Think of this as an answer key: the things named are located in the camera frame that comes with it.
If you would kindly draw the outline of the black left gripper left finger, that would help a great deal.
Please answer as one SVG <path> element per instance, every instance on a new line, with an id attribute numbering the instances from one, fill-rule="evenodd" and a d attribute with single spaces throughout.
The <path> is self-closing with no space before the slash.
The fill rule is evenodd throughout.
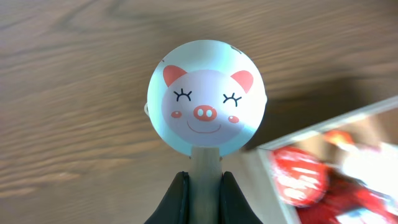
<path id="1" fill-rule="evenodd" d="M 153 214 L 144 224 L 188 224 L 189 175 L 178 172 Z"/>

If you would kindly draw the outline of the white toy duck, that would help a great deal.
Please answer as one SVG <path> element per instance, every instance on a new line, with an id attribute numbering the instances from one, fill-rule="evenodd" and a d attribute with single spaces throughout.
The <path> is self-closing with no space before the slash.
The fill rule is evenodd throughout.
<path id="1" fill-rule="evenodd" d="M 340 130 L 329 131 L 323 137 L 340 150 L 336 161 L 331 163 L 340 174 L 357 180 L 369 190 L 397 200 L 396 144 L 356 144 L 349 133 Z"/>

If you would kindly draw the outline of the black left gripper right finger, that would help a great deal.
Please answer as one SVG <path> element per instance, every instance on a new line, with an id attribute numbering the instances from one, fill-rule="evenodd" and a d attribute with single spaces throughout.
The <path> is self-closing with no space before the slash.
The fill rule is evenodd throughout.
<path id="1" fill-rule="evenodd" d="M 229 171 L 221 179 L 220 224 L 262 224 Z"/>

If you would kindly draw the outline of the red polyhedral die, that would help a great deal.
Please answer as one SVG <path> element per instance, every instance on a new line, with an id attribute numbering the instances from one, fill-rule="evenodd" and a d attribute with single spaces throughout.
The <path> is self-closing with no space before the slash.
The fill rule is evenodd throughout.
<path id="1" fill-rule="evenodd" d="M 272 151 L 271 171 L 280 199 L 295 207 L 317 203 L 328 188 L 327 166 L 297 147 Z"/>

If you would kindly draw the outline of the red toy fire truck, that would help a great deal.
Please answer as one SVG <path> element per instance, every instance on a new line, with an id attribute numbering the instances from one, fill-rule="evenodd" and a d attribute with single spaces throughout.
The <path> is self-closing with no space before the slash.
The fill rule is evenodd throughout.
<path id="1" fill-rule="evenodd" d="M 296 212 L 302 224 L 397 223 L 386 202 L 387 198 L 356 181 L 332 174 L 323 198 Z"/>

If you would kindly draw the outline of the wooden pig rattle drum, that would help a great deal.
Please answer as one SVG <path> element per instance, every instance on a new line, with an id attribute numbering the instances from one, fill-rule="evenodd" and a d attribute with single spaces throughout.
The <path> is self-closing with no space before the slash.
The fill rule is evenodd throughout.
<path id="1" fill-rule="evenodd" d="M 155 68 L 145 112 L 172 149 L 190 158 L 188 223 L 220 223 L 221 159 L 255 134 L 267 103 L 254 62 L 219 40 L 194 40 Z"/>

